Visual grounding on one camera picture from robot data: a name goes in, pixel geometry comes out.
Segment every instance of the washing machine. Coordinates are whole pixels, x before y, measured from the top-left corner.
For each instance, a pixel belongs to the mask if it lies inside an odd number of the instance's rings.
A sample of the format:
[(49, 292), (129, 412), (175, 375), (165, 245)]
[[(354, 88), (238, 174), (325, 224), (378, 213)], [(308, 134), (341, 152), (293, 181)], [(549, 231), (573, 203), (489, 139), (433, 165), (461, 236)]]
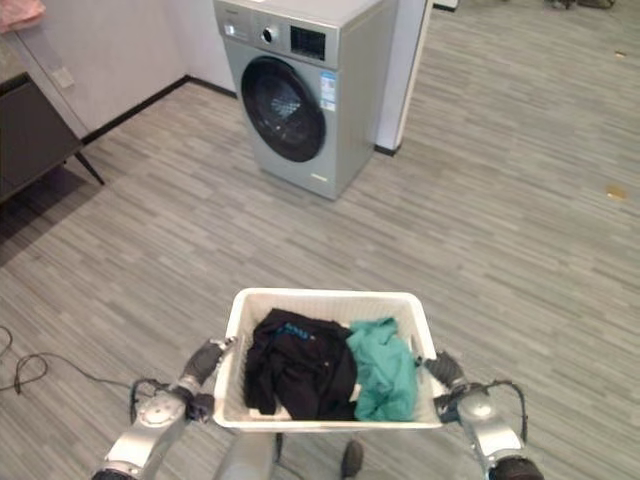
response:
[(215, 0), (255, 160), (336, 199), (373, 154), (395, 0)]

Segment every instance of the clothes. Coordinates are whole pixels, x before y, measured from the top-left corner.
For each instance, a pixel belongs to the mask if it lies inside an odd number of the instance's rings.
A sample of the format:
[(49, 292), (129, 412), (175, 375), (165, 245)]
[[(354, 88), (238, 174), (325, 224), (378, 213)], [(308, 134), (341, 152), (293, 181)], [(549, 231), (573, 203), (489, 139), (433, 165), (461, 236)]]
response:
[(347, 343), (362, 385), (355, 416), (363, 421), (411, 421), (416, 403), (416, 366), (409, 347), (397, 337), (393, 318), (354, 322)]
[(350, 334), (336, 322), (271, 310), (247, 352), (246, 405), (273, 415), (277, 397), (294, 420), (354, 420)]
[(40, 0), (0, 0), (0, 33), (35, 25), (44, 11)]

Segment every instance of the gray striped floor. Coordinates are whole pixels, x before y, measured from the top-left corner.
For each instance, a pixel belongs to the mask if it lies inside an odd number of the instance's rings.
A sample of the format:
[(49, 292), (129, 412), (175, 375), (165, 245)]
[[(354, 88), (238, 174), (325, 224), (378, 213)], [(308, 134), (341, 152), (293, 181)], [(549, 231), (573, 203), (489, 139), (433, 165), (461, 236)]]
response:
[[(435, 12), (400, 153), (335, 203), (256, 168), (235, 100), (177, 90), (86, 149), (106, 187), (69, 162), (4, 206), (0, 324), (16, 342), (0, 384), (38, 350), (171, 379), (247, 286), (404, 290), (469, 376), (526, 388), (547, 478), (640, 478), (639, 59), (632, 0)], [(0, 394), (3, 479), (87, 478), (127, 424), (126, 392), (59, 363), (24, 390)], [(336, 478), (347, 438), (300, 435), (285, 460)], [(159, 477), (211, 478), (230, 439), (194, 426)], [(362, 439), (389, 478), (480, 478), (453, 427)]]

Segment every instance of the teal shirt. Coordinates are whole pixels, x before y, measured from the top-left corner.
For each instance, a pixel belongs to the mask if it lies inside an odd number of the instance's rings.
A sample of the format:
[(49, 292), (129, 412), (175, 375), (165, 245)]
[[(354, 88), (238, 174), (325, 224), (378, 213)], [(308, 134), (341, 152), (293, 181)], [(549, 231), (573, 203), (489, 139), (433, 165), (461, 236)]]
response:
[(358, 366), (362, 386), (355, 416), (362, 421), (402, 422), (413, 419), (417, 381), (413, 355), (396, 333), (394, 318), (351, 324), (347, 344)]

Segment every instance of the laundry basket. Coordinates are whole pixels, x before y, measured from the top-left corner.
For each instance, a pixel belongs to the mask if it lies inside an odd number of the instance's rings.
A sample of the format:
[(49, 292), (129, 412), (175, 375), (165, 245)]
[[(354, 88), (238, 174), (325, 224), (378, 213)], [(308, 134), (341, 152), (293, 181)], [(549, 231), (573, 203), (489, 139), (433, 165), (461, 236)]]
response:
[(435, 358), (427, 320), (420, 301), (409, 293), (354, 292), (340, 290), (294, 290), (249, 288), (233, 302), (227, 337), (237, 342), (225, 358), (215, 386), (214, 420), (225, 428), (243, 431), (318, 432), (335, 430), (424, 429), (441, 426), (433, 405), (442, 393), (440, 384), (424, 368), (417, 370), (418, 396), (412, 422), (294, 421), (279, 407), (274, 415), (261, 415), (244, 402), (244, 367), (253, 330), (272, 308), (289, 310), (311, 318), (335, 320), (348, 327), (356, 320), (375, 321), (394, 317), (398, 336), (415, 357)]

